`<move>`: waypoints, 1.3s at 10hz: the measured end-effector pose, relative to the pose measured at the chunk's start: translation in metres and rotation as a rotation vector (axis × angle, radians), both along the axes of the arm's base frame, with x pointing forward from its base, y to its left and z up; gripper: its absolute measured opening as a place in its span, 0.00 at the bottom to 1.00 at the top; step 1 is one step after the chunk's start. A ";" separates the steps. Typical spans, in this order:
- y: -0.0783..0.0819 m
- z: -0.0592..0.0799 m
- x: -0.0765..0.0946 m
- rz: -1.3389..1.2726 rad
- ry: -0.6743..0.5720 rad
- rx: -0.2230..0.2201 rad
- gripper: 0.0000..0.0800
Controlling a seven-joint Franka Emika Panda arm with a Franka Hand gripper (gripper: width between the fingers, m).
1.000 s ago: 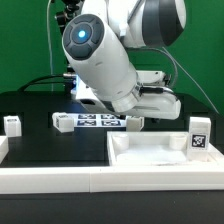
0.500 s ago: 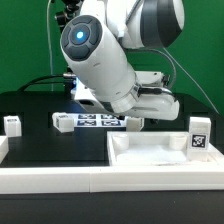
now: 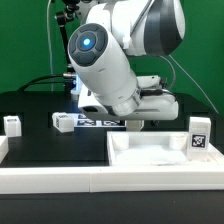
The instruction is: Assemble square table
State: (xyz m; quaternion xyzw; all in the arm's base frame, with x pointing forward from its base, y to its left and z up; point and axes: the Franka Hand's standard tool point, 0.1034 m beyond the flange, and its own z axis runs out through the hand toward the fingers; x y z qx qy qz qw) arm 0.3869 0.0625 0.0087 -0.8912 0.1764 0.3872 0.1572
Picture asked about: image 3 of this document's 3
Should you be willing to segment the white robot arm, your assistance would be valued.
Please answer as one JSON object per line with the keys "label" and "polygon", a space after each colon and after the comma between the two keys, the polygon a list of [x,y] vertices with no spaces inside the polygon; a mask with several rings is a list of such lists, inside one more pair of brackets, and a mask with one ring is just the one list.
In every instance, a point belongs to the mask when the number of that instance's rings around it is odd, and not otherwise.
{"label": "white robot arm", "polygon": [[97,0],[81,6],[83,24],[68,56],[82,81],[78,108],[92,120],[173,120],[179,105],[158,76],[136,76],[128,58],[165,56],[182,42],[180,0]]}

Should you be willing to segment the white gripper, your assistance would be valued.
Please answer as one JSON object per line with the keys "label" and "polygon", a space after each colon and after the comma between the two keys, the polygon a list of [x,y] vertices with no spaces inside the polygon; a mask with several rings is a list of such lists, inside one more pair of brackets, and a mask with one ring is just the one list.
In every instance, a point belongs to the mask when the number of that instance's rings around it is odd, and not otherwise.
{"label": "white gripper", "polygon": [[132,113],[121,116],[100,104],[93,93],[82,85],[78,108],[92,120],[174,120],[178,117],[176,97],[166,89],[166,80],[158,75],[138,76],[141,102]]}

